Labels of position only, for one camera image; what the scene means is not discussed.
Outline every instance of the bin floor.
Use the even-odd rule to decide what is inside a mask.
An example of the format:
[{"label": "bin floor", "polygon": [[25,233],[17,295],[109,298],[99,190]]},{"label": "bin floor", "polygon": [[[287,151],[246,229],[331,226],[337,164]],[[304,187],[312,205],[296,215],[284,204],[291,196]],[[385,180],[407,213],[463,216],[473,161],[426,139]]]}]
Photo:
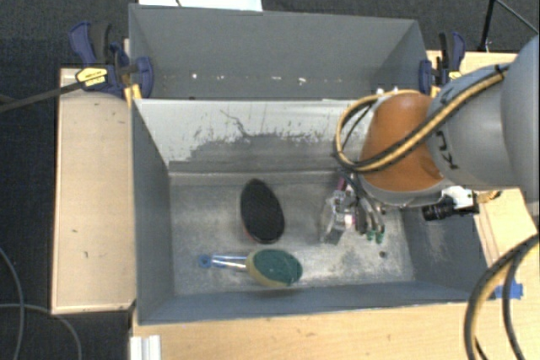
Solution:
[{"label": "bin floor", "polygon": [[[240,194],[252,178],[266,182],[285,217],[281,239],[271,245],[251,240],[240,219]],[[399,211],[385,215],[382,244],[347,232],[338,245],[319,242],[319,220],[338,178],[334,171],[282,173],[170,173],[175,294],[246,292],[268,289],[242,271],[201,268],[200,254],[248,255],[261,248],[287,250],[302,263],[295,286],[323,287],[413,280]]]}]

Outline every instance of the black carpet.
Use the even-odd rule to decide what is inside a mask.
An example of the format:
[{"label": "black carpet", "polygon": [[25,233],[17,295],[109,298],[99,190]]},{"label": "black carpet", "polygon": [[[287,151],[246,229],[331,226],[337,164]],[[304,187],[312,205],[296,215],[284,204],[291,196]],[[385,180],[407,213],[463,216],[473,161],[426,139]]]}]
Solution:
[{"label": "black carpet", "polygon": [[[136,0],[0,0],[0,94],[22,98],[55,87],[63,63],[77,62],[67,31],[78,21],[107,20],[112,38],[127,36],[127,4]],[[504,0],[538,27],[538,0]],[[427,48],[438,33],[456,30],[474,50],[488,0],[262,0],[266,10],[417,19]],[[495,6],[489,48],[518,51],[534,33]],[[47,307],[51,286],[51,228],[55,176],[55,103],[0,114],[0,247],[14,263],[29,304]],[[0,303],[17,301],[0,262]],[[0,359],[12,358],[17,311],[0,310]],[[127,355],[126,313],[69,317],[85,359]],[[76,358],[69,334],[56,321],[27,313],[21,359]]]}]

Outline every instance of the wooden table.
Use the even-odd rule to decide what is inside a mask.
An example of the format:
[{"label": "wooden table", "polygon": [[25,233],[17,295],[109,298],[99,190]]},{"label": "wooden table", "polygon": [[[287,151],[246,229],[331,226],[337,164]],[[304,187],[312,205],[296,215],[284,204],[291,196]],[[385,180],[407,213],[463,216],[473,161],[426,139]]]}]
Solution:
[{"label": "wooden table", "polygon": [[[437,54],[429,52],[432,59]],[[462,71],[511,62],[514,57],[468,53]],[[69,71],[63,75],[67,83]],[[57,181],[53,311],[66,314],[127,309],[135,298],[127,108],[106,95],[75,93],[62,97],[59,116],[61,176]],[[73,135],[81,130],[81,121],[95,126],[93,132],[85,134],[83,145],[81,137]],[[103,161],[101,168],[90,164],[91,159]],[[519,191],[506,191],[501,198],[483,205],[477,223],[489,261],[535,232]],[[523,262],[516,280],[523,283],[525,295],[512,304],[514,324],[527,358],[540,358],[538,267],[537,255],[529,255]],[[164,360],[458,359],[465,358],[464,311],[464,304],[437,304],[144,327],[133,320],[132,334],[159,335]],[[490,360],[512,358],[501,316],[500,301],[496,300],[484,306],[480,317],[478,338]]]}]

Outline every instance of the gray bin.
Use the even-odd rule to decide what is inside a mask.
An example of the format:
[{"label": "gray bin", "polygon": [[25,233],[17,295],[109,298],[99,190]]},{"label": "gray bin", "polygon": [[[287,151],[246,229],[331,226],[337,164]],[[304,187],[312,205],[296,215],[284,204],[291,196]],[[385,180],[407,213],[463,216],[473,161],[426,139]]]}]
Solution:
[{"label": "gray bin", "polygon": [[[486,268],[472,219],[426,223],[393,210],[383,244],[356,233],[318,242],[338,182],[338,117],[378,87],[417,87],[425,50],[416,22],[132,5],[130,47],[156,72],[153,98],[132,110],[140,324],[467,299]],[[356,151],[364,135],[353,137]],[[252,178],[280,200],[285,233],[272,247],[302,262],[293,287],[197,263],[266,247],[241,227],[240,193]]]}]

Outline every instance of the sponge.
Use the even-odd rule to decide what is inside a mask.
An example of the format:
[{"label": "sponge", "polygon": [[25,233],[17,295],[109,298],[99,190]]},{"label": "sponge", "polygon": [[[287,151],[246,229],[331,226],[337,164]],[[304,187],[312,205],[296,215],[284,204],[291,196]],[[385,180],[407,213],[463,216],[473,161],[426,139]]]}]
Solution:
[{"label": "sponge", "polygon": [[265,249],[247,256],[248,273],[265,287],[288,287],[302,277],[302,265],[284,250]]}]

